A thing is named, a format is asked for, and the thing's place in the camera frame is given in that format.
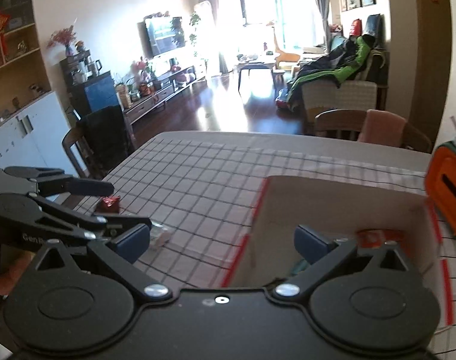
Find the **white cabinet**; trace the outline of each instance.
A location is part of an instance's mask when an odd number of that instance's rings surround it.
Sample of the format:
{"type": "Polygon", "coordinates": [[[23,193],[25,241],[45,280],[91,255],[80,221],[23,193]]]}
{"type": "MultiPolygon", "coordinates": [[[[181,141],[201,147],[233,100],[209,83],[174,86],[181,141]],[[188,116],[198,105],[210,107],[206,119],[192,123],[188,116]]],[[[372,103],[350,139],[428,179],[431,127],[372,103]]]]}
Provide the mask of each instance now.
{"type": "Polygon", "coordinates": [[[44,95],[0,126],[0,168],[60,168],[77,176],[61,145],[69,129],[56,93],[44,95]]]}

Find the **open box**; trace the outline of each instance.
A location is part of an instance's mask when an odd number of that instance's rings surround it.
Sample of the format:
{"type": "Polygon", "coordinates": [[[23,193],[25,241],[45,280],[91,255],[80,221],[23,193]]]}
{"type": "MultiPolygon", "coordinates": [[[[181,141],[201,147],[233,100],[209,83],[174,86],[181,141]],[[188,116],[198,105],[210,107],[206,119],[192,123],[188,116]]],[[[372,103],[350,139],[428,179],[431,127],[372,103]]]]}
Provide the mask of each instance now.
{"type": "Polygon", "coordinates": [[[266,179],[251,233],[230,267],[224,287],[262,287],[290,276],[301,260],[294,230],[306,225],[328,239],[355,238],[367,229],[406,233],[413,264],[441,307],[439,328],[452,324],[452,296],[433,205],[424,196],[293,176],[266,179]]]}

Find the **red hanging ornament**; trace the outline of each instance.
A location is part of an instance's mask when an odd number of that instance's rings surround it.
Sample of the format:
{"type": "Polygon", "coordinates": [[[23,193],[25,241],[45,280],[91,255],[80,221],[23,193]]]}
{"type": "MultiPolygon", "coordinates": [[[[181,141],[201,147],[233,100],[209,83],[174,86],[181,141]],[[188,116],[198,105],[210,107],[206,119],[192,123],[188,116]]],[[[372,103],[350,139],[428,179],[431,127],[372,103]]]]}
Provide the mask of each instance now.
{"type": "Polygon", "coordinates": [[[8,54],[8,50],[6,48],[5,42],[5,26],[6,23],[10,20],[10,15],[5,15],[0,12],[0,40],[1,40],[1,48],[3,49],[3,54],[6,56],[8,54]]]}

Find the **window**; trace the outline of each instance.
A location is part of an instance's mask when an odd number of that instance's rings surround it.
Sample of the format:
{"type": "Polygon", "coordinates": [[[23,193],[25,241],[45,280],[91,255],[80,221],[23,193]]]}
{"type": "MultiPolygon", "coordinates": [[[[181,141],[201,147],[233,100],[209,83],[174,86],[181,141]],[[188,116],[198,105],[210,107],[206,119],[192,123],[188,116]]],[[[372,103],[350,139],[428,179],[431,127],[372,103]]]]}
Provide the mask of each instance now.
{"type": "Polygon", "coordinates": [[[324,30],[314,0],[240,0],[245,23],[245,44],[251,50],[266,41],[266,24],[276,20],[281,48],[302,54],[304,47],[323,43],[324,30]]]}

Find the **orange container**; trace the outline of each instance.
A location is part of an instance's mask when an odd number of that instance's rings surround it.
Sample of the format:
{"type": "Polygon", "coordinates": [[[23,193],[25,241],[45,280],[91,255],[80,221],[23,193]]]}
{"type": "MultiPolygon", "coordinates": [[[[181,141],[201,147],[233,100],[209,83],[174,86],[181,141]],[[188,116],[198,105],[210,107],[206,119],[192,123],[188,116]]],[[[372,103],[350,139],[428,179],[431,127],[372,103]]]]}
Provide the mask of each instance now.
{"type": "Polygon", "coordinates": [[[425,189],[456,235],[456,147],[447,142],[433,154],[425,189]]]}

